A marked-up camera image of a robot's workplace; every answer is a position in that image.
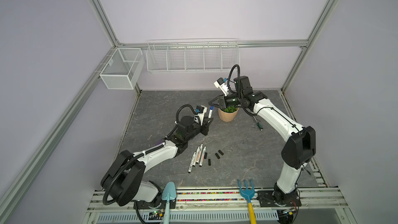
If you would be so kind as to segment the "green artificial plant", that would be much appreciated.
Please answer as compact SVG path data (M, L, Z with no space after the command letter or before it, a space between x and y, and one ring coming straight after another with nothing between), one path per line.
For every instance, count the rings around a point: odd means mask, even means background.
M236 107L236 106L229 106L228 108L222 109L222 111L225 112L225 113L232 114L232 113L235 113L235 112L238 111L238 107Z

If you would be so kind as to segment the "pink faceted plant pot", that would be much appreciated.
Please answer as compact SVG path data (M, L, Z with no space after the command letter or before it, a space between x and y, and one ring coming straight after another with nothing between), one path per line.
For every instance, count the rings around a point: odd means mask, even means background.
M222 111L222 109L218 109L218 114L219 114L219 118L224 121L224 122L231 122L234 120L234 118L236 117L238 111L232 114L229 113L225 113Z

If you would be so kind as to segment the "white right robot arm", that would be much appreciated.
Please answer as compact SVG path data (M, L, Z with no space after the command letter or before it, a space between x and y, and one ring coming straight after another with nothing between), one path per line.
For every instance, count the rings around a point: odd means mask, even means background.
M246 110L253 117L259 116L272 126L285 141L281 156L284 165L274 185L272 200L279 206L296 199L297 182L306 165L316 154L316 131L305 127L280 111L261 91L250 92L242 98L232 93L218 95L208 102L221 110L230 106Z

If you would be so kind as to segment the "teal garden trowel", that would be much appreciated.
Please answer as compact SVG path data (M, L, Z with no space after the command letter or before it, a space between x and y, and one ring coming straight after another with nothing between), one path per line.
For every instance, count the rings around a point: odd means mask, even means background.
M177 197L176 186L175 183L170 181L166 184L166 187L162 194L162 200L166 201L165 204L165 212L163 217L163 223L169 224L170 223L170 210L171 210L171 202L174 201Z

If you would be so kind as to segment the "white marker pen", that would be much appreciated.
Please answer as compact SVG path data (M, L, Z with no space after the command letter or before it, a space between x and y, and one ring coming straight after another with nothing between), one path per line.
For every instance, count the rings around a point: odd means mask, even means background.
M195 156L194 156L194 159L193 159L193 162L192 162L192 166L195 166L195 164L196 164L199 151L200 151L200 146L198 146L198 148L197 148L197 150L195 152Z
M193 154L193 156L192 156L192 158L191 158L191 161L190 161L190 165L189 165L189 169L188 169L188 173L191 173L191 171L192 171L192 162L193 162L193 159L194 159L194 156L195 156L195 152L194 152L194 154Z
M201 146L200 146L199 149L198 149L197 158L196 158L196 161L195 161L196 163L199 163L199 161L200 161L202 149L203 149L203 144L201 144Z
M204 148L203 148L203 150L202 150L201 159L200 159L200 163L199 163L199 166L200 166L200 167L203 165L205 153L206 153L206 146L204 146Z

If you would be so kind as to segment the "white mesh basket small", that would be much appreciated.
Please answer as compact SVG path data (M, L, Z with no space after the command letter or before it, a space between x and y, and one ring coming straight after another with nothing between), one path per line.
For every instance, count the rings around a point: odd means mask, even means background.
M144 65L140 48L116 48L100 77L107 89L134 90Z

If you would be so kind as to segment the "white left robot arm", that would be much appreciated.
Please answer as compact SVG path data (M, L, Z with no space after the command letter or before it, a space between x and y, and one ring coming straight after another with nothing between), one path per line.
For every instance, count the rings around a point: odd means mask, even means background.
M150 149L135 153L122 151L101 180L101 187L105 190L102 203L125 206L131 201L144 201L160 204L163 190L153 181L143 181L144 174L182 154L196 135L201 133L206 136L212 121L213 118L205 118L202 125L195 122L191 133L186 136L174 134Z

